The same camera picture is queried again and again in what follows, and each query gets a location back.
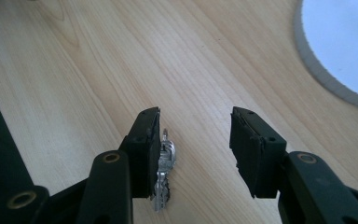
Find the wooden table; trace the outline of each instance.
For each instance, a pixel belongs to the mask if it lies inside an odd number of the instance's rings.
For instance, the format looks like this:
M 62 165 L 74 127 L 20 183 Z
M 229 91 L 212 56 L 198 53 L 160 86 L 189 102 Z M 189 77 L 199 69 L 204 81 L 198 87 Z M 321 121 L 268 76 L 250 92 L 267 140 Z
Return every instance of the wooden table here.
M 54 194 L 86 178 L 158 105 L 172 200 L 158 214 L 134 200 L 135 223 L 279 223 L 277 200 L 253 200 L 235 167 L 237 105 L 358 189 L 358 108 L 302 64 L 296 3 L 1 0 L 0 109 L 34 182 Z

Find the circular hole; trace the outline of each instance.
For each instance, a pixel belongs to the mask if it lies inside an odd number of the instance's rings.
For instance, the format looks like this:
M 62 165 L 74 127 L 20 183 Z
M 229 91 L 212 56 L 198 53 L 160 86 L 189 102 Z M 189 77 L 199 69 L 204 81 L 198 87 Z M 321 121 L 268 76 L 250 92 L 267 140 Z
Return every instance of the circular hole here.
M 108 215 L 101 215 L 94 220 L 94 224 L 106 224 L 109 223 L 110 217 Z
M 343 217 L 342 220 L 344 221 L 344 223 L 358 224 L 358 221 L 353 217 Z
M 309 164 L 314 164 L 316 163 L 316 159 L 314 157 L 312 157 L 311 155 L 305 154 L 305 153 L 299 153 L 297 154 L 298 158 L 305 162 L 305 163 L 309 163 Z
M 120 155 L 118 155 L 117 153 L 110 153 L 103 157 L 103 161 L 106 163 L 115 162 L 118 161 L 119 159 L 120 159 Z
M 30 204 L 36 198 L 34 191 L 28 190 L 14 195 L 8 202 L 7 207 L 10 209 L 19 209 Z

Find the keys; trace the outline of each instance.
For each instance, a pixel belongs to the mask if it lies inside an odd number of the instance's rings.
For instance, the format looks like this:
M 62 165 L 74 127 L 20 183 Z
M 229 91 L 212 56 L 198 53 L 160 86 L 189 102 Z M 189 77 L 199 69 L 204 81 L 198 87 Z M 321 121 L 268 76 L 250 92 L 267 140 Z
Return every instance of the keys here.
M 158 180 L 155 186 L 156 195 L 153 199 L 154 209 L 159 212 L 165 208 L 167 201 L 170 199 L 170 188 L 168 183 L 168 173 L 175 165 L 175 146 L 168 139 L 168 131 L 162 132 L 161 150 L 158 160 Z

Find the white circle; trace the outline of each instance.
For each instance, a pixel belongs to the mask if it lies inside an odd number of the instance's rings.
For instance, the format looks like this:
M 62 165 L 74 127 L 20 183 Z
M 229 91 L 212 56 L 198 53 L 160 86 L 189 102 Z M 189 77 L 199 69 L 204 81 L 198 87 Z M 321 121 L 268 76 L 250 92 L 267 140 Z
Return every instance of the white circle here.
M 358 1 L 301 1 L 295 33 L 311 73 L 328 90 L 358 105 Z

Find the table surface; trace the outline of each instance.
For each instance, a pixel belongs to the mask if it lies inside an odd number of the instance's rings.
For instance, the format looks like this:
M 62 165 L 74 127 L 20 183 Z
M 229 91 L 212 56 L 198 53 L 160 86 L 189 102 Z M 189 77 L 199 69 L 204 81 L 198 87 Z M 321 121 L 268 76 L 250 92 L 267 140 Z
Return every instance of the table surface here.
M 324 158 L 358 189 L 358 108 L 325 90 L 294 40 L 297 1 L 0 1 L 0 109 L 36 185 L 86 178 L 137 114 L 161 108 L 177 148 L 172 200 L 135 223 L 279 223 L 253 200 L 228 147 L 232 106 L 288 151 Z

